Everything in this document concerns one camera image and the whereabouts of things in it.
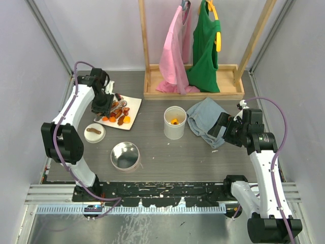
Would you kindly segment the metal tongs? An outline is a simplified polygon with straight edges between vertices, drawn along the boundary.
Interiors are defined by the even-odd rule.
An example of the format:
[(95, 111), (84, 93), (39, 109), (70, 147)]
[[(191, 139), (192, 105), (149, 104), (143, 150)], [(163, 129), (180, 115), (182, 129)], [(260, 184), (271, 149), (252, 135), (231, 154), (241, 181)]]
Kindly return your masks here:
[(116, 120), (122, 116), (123, 111), (125, 109), (125, 107), (127, 106), (127, 101), (126, 100), (120, 100), (120, 101), (115, 101), (112, 104), (112, 108), (110, 110), (110, 114), (109, 115), (102, 115), (102, 114), (98, 114), (95, 116), (95, 121), (112, 121), (112, 122), (116, 122)]

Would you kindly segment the blue denim shorts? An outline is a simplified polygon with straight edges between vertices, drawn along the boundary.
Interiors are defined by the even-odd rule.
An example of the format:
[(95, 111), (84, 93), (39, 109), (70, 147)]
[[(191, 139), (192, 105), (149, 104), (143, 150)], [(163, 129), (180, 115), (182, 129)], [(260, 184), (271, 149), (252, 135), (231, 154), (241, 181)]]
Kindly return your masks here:
[(222, 127), (219, 134), (214, 137), (208, 134), (208, 131), (214, 126), (220, 114), (226, 111), (211, 98), (206, 98), (187, 111), (187, 122), (191, 131), (201, 137), (212, 148), (217, 149), (225, 143), (222, 136), (225, 133), (225, 127)]

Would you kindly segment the pink metal bowl container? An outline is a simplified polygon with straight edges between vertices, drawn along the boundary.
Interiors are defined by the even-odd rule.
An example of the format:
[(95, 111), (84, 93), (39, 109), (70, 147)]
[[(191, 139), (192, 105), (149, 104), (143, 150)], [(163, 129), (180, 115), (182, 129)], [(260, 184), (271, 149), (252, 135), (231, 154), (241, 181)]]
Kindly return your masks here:
[(141, 155), (138, 147), (131, 142), (121, 142), (110, 153), (112, 165), (120, 172), (132, 173), (140, 166)]

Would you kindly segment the tall white cylinder container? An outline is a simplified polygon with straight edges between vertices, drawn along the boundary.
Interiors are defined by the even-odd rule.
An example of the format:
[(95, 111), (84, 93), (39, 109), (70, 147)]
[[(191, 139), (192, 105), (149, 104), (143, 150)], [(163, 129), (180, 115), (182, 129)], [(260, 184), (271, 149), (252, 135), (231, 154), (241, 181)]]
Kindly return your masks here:
[[(171, 120), (178, 119), (178, 125), (170, 124)], [(187, 114), (185, 110), (179, 106), (171, 106), (164, 112), (164, 134), (171, 140), (180, 139), (184, 134)]]

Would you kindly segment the orange food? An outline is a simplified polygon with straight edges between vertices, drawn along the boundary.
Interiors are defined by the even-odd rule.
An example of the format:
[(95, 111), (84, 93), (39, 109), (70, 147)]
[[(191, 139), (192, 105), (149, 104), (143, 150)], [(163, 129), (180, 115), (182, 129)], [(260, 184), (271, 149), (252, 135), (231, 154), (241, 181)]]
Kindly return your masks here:
[(170, 124), (172, 124), (172, 125), (178, 125), (179, 124), (179, 121), (178, 121), (178, 119), (175, 118), (175, 119), (171, 120)]

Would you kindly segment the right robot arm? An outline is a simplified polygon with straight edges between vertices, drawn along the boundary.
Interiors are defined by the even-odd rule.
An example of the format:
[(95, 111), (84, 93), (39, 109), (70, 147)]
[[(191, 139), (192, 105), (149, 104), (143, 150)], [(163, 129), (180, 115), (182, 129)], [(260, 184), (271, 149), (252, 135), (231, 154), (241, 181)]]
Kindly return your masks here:
[(237, 147), (245, 147), (256, 173), (258, 193), (254, 193), (242, 175), (228, 175), (223, 195), (237, 200), (247, 214), (247, 230), (253, 243), (294, 243), (302, 231), (302, 222), (294, 219), (282, 187), (275, 136), (265, 132), (260, 109), (243, 108), (236, 116), (222, 112), (209, 130)]

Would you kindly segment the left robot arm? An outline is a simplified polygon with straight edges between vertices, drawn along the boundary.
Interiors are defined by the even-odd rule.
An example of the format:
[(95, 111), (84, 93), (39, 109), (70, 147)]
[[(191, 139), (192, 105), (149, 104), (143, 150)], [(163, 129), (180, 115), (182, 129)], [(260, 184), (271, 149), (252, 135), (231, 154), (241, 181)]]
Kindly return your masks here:
[(88, 106), (95, 115), (110, 115), (114, 100), (113, 82), (107, 72), (92, 68), (89, 75), (75, 79), (72, 94), (60, 114), (50, 123), (43, 123), (41, 134), (48, 158), (60, 163), (73, 177), (76, 188), (89, 201), (104, 201), (98, 176), (84, 160), (84, 145), (77, 132)]

